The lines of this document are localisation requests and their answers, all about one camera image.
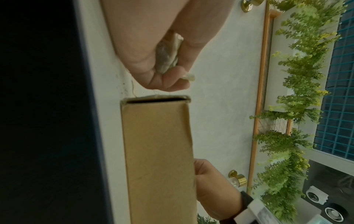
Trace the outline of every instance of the blue grid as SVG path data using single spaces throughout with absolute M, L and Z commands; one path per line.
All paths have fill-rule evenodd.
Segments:
M 314 143 L 317 150 L 354 161 L 354 0 L 346 4 L 326 83 L 331 95 L 323 98 Z

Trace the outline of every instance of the white camera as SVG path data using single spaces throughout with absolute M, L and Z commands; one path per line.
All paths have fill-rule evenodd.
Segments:
M 321 191 L 320 189 L 311 186 L 306 191 L 306 196 L 313 202 L 324 205 L 328 200 L 328 194 Z

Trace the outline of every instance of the green plant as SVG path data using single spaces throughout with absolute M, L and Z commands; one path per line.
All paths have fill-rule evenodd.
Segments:
M 211 220 L 210 217 L 204 218 L 199 214 L 197 215 L 197 220 L 198 220 L 198 224 L 218 224 L 218 221 Z
M 264 111 L 251 118 L 269 118 L 271 120 L 286 119 L 295 123 L 305 121 L 309 117 L 313 122 L 318 122 L 321 111 L 315 106 L 319 106 L 322 97 L 328 94 L 327 91 L 320 90 L 318 80 L 324 77 L 320 69 L 325 55 L 328 53 L 327 47 L 330 43 L 338 40 L 336 32 L 327 32 L 325 25 L 331 24 L 338 19 L 338 15 L 345 12 L 345 7 L 341 0 L 334 0 L 327 3 L 327 0 L 285 0 L 278 2 L 271 0 L 277 8 L 285 10 L 284 4 L 296 7 L 298 12 L 292 13 L 290 19 L 282 22 L 286 29 L 280 29 L 277 35 L 284 35 L 286 38 L 295 40 L 289 48 L 298 51 L 296 55 L 282 55 L 284 60 L 279 65 L 286 68 L 289 74 L 285 78 L 283 86 L 292 89 L 293 95 L 279 96 L 277 106 L 270 107 L 269 111 Z M 282 108 L 285 112 L 274 111 L 275 108 Z
M 305 118 L 318 122 L 321 111 L 316 108 L 322 97 L 328 94 L 320 90 L 318 80 L 324 77 L 320 72 L 327 47 L 338 40 L 336 33 L 327 32 L 326 25 L 335 22 L 338 16 L 345 12 L 341 0 L 269 0 L 281 11 L 298 7 L 298 12 L 292 13 L 290 19 L 282 22 L 285 29 L 276 32 L 292 38 L 294 44 L 289 47 L 298 51 L 296 55 L 282 56 L 284 60 L 279 65 L 286 68 L 289 74 L 283 86 L 292 89 L 293 95 L 279 96 L 277 106 L 268 111 L 251 116 L 259 119 L 286 119 L 294 123 L 301 123 Z M 281 108 L 284 112 L 274 111 Z M 313 144 L 306 140 L 309 135 L 300 130 L 292 129 L 290 135 L 277 131 L 268 131 L 255 136 L 258 143 L 263 143 L 261 152 L 267 153 L 270 165 L 263 173 L 258 173 L 258 180 L 253 188 L 265 186 L 266 191 L 261 196 L 268 209 L 280 221 L 293 222 L 296 216 L 295 202 L 302 195 L 299 189 L 300 182 L 306 178 L 308 161 L 304 159 L 302 148 L 313 148 Z

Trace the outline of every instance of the teal metal grid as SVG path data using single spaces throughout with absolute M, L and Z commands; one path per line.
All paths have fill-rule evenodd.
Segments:
M 317 126 L 315 149 L 354 161 L 354 0 L 341 17 Z

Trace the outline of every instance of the cardboard box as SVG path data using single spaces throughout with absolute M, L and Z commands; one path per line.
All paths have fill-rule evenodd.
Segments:
M 195 224 L 192 137 L 187 96 L 121 103 L 131 224 Z

